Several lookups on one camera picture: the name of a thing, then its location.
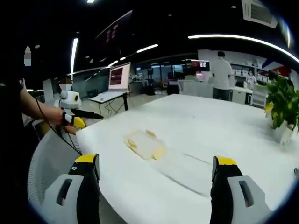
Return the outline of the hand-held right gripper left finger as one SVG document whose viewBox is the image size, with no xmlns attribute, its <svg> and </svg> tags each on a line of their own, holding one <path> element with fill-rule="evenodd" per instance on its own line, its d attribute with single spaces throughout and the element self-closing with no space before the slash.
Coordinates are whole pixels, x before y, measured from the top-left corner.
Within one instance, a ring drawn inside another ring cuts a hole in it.
<svg viewBox="0 0 299 224">
<path fill-rule="evenodd" d="M 78 157 L 69 173 L 60 175 L 45 191 L 43 218 L 49 224 L 99 224 L 100 157 Z"/>
</svg>

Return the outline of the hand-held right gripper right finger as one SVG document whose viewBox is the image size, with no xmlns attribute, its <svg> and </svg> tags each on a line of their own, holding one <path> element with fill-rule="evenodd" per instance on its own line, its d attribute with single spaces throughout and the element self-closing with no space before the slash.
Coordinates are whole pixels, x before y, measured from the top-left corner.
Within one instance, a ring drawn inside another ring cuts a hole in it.
<svg viewBox="0 0 299 224">
<path fill-rule="evenodd" d="M 211 224 L 262 224 L 272 213 L 264 191 L 228 157 L 213 157 L 210 196 Z"/>
</svg>

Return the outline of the person's left hand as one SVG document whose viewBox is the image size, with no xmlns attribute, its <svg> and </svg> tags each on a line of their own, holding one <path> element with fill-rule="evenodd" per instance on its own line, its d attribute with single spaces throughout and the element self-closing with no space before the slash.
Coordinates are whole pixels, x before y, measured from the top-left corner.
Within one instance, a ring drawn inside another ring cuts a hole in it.
<svg viewBox="0 0 299 224">
<path fill-rule="evenodd" d="M 62 119 L 61 119 L 61 126 L 67 133 L 76 135 L 77 130 L 73 126 L 73 116 L 72 115 L 67 114 L 66 112 L 63 112 Z"/>
</svg>

